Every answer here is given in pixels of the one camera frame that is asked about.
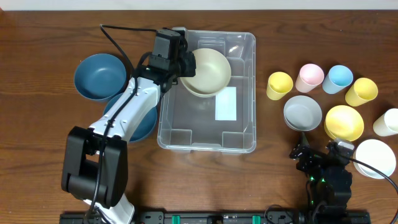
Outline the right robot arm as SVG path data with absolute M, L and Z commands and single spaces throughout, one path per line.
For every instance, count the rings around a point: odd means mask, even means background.
M 354 153 L 354 145 L 336 138 L 329 141 L 327 153 L 313 149 L 305 133 L 301 132 L 298 143 L 289 157 L 296 169 L 304 172 L 308 212 L 307 223 L 342 223 L 351 198 L 352 173 L 346 170 Z

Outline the yellow plastic bowl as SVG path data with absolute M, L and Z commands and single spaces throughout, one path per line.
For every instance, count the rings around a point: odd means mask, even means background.
M 354 108 L 338 105 L 327 112 L 324 129 L 326 134 L 332 139 L 340 138 L 347 141 L 355 141 L 364 131 L 364 121 Z

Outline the yellow plastic cup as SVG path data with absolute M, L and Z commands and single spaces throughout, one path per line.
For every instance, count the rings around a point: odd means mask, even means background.
M 345 101 L 350 106 L 360 106 L 374 100 L 378 95 L 378 87 L 369 78 L 357 79 L 345 95 Z
M 274 72 L 267 83 L 266 94 L 271 100 L 279 100 L 293 88 L 292 77 L 285 72 Z

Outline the grey plastic bowl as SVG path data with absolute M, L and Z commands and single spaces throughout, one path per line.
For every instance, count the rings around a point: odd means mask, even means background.
M 311 131 L 322 121 L 322 109 L 311 97 L 298 95 L 291 97 L 284 105 L 284 121 L 296 131 Z

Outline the dark blue bowl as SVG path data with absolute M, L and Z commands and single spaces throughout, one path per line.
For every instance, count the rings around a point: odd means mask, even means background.
M 108 101 L 119 94 L 127 80 L 122 61 L 111 54 L 94 54 L 77 66 L 74 85 L 79 94 L 93 101 Z
M 108 104 L 105 106 L 105 109 L 103 111 L 103 115 L 105 115 L 111 108 L 112 106 L 119 100 L 119 98 L 123 94 L 120 93 L 116 96 L 114 96 Z M 135 130 L 134 134 L 131 136 L 129 142 L 138 142 L 141 141 L 145 138 L 147 138 L 149 135 L 152 134 L 156 124 L 157 124 L 157 118 L 158 118 L 158 112 L 157 108 L 153 107 L 143 118 L 141 123 L 138 125 L 137 129 Z

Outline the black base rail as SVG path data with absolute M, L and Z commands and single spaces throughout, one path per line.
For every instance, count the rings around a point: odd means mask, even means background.
M 285 224 L 285 223 L 326 223 L 326 224 L 371 224 L 366 212 L 348 212 L 340 217 L 318 214 L 315 218 L 292 210 L 269 210 L 264 213 L 163 213 L 142 212 L 134 215 L 136 224 Z

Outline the beige plastic bowl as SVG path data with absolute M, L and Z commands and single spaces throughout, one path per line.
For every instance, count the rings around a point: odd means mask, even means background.
M 194 77 L 181 77 L 184 87 L 201 98 L 215 96 L 228 86 L 231 79 L 231 65 L 226 57 L 214 49 L 196 49 Z

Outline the white plastic bowl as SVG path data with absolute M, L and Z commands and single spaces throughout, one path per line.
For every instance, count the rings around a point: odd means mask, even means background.
M 363 141 L 354 152 L 354 159 L 381 171 L 390 177 L 396 169 L 396 157 L 393 150 L 377 139 Z

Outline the clear plastic storage container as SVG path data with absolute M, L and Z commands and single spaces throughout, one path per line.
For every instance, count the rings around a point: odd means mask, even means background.
M 161 101 L 157 143 L 174 151 L 250 153 L 256 148 L 256 38 L 249 32 L 188 30 L 188 49 L 209 48 L 231 65 L 228 86 L 236 87 L 237 120 L 215 119 L 215 98 L 200 98 L 182 83 Z

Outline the light blue plastic cup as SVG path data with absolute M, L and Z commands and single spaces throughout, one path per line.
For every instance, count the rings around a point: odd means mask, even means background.
M 325 77 L 322 88 L 327 94 L 335 94 L 350 86 L 354 76 L 352 71 L 344 65 L 335 65 L 330 68 Z

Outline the yellow plastic cup left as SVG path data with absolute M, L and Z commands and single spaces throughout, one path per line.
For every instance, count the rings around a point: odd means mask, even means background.
M 279 100 L 293 88 L 292 77 L 285 72 L 274 72 L 267 83 L 266 94 L 271 100 Z

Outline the cream plastic cup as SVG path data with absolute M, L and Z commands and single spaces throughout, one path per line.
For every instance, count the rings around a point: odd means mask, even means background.
M 397 108 L 387 110 L 373 124 L 373 130 L 378 136 L 392 136 L 397 134 Z

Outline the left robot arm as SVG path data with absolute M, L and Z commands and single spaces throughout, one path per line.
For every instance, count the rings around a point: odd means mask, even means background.
M 131 223 L 135 208 L 125 195 L 127 144 L 146 114 L 180 77 L 194 77 L 196 61 L 186 32 L 155 31 L 154 48 L 130 67 L 119 100 L 89 128 L 67 136 L 62 190 L 90 205 L 85 213 L 63 213 L 60 223 Z

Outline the pink plastic cup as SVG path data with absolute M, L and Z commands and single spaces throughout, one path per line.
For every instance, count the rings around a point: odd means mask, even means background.
M 305 64 L 299 71 L 295 87 L 299 92 L 308 93 L 324 80 L 323 70 L 314 63 Z

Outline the yellow plastic cup right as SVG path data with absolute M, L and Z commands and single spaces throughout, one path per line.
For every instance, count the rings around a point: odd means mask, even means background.
M 345 101 L 350 106 L 360 106 L 374 100 L 378 95 L 378 87 L 369 78 L 357 79 L 345 95 Z

